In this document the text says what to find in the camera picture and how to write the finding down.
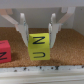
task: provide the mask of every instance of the brown surface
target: brown surface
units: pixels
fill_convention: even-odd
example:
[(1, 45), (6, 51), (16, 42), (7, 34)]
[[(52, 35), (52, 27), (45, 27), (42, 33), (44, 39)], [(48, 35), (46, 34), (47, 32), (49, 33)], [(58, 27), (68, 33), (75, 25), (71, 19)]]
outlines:
[[(48, 32), (47, 29), (30, 29), (30, 33)], [(57, 34), (49, 61), (31, 61), (21, 35), (15, 28), (0, 28), (0, 40), (8, 40), (11, 45), (12, 62), (0, 67), (84, 65), (84, 36), (73, 29), (62, 29)]]

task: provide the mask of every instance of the black letter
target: black letter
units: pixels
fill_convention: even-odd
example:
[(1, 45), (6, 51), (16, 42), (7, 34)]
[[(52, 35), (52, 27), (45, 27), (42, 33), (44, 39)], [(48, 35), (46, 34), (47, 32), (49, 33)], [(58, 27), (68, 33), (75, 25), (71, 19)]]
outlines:
[(40, 43), (37, 43), (38, 41), (40, 41), (40, 40), (44, 39), (45, 37), (33, 37), (33, 38), (41, 38), (41, 39), (39, 39), (39, 40), (37, 40), (37, 41), (33, 42), (33, 44), (44, 44), (44, 43), (45, 43), (45, 42), (40, 42)]
[(0, 56), (0, 58), (1, 58), (2, 56), (4, 56), (6, 54), (6, 52), (2, 52), (0, 54), (1, 54), (1, 56)]
[(38, 57), (34, 57), (34, 58), (41, 58), (41, 57), (45, 57), (45, 53), (44, 52), (34, 52), (33, 54), (40, 54), (42, 53), (43, 56), (38, 56)]

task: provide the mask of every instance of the block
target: block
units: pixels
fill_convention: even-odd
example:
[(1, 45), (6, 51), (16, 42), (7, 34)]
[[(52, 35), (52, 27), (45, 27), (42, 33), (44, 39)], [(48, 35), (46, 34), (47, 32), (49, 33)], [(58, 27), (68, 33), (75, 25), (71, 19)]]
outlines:
[(29, 34), (28, 52), (31, 60), (50, 60), (49, 33)]
[(11, 61), (11, 48), (7, 40), (0, 41), (0, 63)]

